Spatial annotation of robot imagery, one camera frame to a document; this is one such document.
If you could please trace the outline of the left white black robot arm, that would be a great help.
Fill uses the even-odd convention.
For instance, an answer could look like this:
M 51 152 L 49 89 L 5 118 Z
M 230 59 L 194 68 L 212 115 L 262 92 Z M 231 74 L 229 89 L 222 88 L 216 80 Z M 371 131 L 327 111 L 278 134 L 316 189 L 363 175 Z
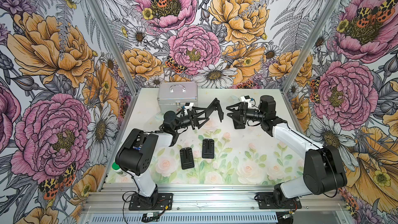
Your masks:
M 115 163 L 132 177 L 137 186 L 137 192 L 131 196 L 129 210 L 160 210 L 162 205 L 172 204 L 173 194 L 160 194 L 151 178 L 149 167 L 153 153 L 156 148 L 174 146 L 180 136 L 178 130 L 200 129 L 214 111 L 222 121 L 224 113 L 218 99 L 214 99 L 207 108 L 186 104 L 177 113 L 166 112 L 158 131 L 133 129 L 129 133 L 115 157 Z

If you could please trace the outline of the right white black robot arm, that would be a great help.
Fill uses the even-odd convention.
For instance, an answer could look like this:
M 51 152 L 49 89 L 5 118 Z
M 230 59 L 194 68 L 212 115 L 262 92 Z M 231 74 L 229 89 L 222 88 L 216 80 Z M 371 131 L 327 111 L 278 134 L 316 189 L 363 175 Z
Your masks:
M 253 105 L 253 101 L 253 98 L 244 96 L 241 102 L 226 107 L 235 129 L 244 129 L 250 121 L 255 122 L 304 160 L 302 176 L 276 184 L 272 193 L 256 194 L 255 201 L 260 209 L 300 209 L 300 197 L 329 191 L 338 193 L 347 185 L 343 161 L 335 146 L 322 145 L 291 128 L 286 120 L 277 116 L 272 96 L 261 96 L 258 107 Z

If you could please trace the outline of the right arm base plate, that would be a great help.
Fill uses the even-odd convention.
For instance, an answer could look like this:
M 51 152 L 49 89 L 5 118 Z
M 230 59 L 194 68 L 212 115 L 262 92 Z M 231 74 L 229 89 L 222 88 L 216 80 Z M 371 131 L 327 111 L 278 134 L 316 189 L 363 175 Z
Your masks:
M 255 195 L 254 200 L 257 201 L 259 209 L 292 209 L 296 211 L 302 208 L 298 197 L 286 198 L 280 192 L 259 192 Z

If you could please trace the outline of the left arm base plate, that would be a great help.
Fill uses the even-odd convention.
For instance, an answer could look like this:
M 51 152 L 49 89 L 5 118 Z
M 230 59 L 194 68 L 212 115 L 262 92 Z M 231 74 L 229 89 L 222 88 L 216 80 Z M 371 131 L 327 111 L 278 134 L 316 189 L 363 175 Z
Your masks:
M 166 206 L 167 210 L 172 208 L 172 193 L 154 193 L 151 197 L 143 197 L 135 194 L 130 200 L 130 211 L 162 211 Z

